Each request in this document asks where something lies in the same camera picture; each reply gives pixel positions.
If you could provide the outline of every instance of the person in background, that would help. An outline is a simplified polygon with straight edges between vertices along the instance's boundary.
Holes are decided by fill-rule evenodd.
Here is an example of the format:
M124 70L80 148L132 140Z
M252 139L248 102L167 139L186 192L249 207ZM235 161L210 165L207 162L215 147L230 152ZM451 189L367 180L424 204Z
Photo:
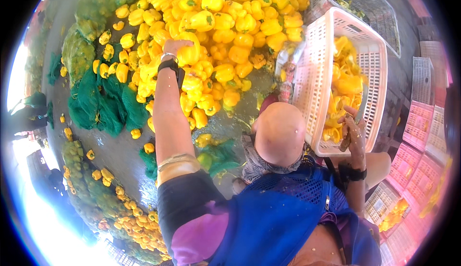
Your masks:
M256 134L242 138L247 164L258 171L226 200L195 158L179 103L176 53L188 46L192 42L166 41L153 107L159 225L173 263L381 265L378 228L363 217L368 155L365 123L354 123L356 111L345 108L349 114L338 120L343 134L351 133L349 164L338 165L348 177L344 190L304 155L299 110L274 102L255 122Z

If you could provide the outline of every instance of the mesh sack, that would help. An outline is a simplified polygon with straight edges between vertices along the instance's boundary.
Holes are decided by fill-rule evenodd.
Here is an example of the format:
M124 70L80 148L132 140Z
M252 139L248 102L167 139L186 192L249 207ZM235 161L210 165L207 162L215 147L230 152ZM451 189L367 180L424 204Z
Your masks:
M146 163L146 176L149 179L157 180L157 154L155 152L147 154L144 148L139 150L139 157Z
M95 59L95 47L80 35L77 27L76 23L70 27L62 46L62 58L69 72L71 89L91 68Z
M75 18L78 30L88 41L94 41L106 27L107 17L117 7L134 0L79 0Z
M50 85L54 85L56 80L60 76L60 71L58 70L58 66L60 62L61 62L61 57L56 55L54 52L51 52L50 71L48 71L48 74L47 74L48 83Z

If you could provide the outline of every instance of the knife blade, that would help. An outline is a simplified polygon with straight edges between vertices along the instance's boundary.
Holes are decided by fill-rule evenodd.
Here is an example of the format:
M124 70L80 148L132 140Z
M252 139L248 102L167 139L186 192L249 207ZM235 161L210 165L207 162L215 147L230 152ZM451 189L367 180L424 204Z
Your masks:
M362 92L362 103L360 104L359 111L357 112L357 116L354 118L355 124L359 124L360 119L363 117L363 113L365 112L366 103L368 100L368 86L363 83L363 92ZM343 139L341 145L339 145L339 151L344 152L349 147L350 144L350 132L347 133L346 138Z

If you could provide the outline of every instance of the plastic crate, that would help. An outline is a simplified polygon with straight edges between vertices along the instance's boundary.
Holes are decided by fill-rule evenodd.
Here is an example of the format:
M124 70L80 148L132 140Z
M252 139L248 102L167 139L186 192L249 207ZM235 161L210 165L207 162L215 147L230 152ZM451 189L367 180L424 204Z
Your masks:
M442 43L437 41L421 41L419 42L419 46L421 48L421 57L430 58L434 66L435 87L447 88L447 70Z
M426 153L435 158L443 165L447 163L447 144L445 143L445 124L443 121L445 109L439 106L434 107L431 130L426 143Z
M394 258L394 265L405 265L419 246L404 223L400 223L386 243Z
M416 212L426 206L435 191L442 170L442 167L427 155L422 156L413 177L402 194Z
M379 225L399 201L400 195L386 182L381 182L365 202L365 218Z
M433 76L434 66L430 58L413 57L411 101L434 105L435 93L431 90Z
M393 54L400 58L399 31L392 6L386 0L352 0L352 6L366 14L371 28L384 38ZM342 8L335 0L310 0L310 6L304 16L305 24L314 22L331 7Z
M421 152L424 152L429 137L433 112L434 106L416 101L411 102L402 139Z
M379 251L381 252L381 266L394 266L395 261L392 253L390 252L389 245L387 242L384 242L379 247Z
M410 146L401 143L395 154L390 173L386 177L389 183L401 194L408 185L409 180L413 176L418 163L423 154L414 150Z
M307 122L306 142L320 157L347 156L340 143L324 141L322 131L330 99L334 36L347 36L357 51L358 64L368 77L370 90L363 118L365 151L371 152L383 117L387 90L387 52L383 38L362 21L333 7L307 27L306 47L295 73L293 105Z

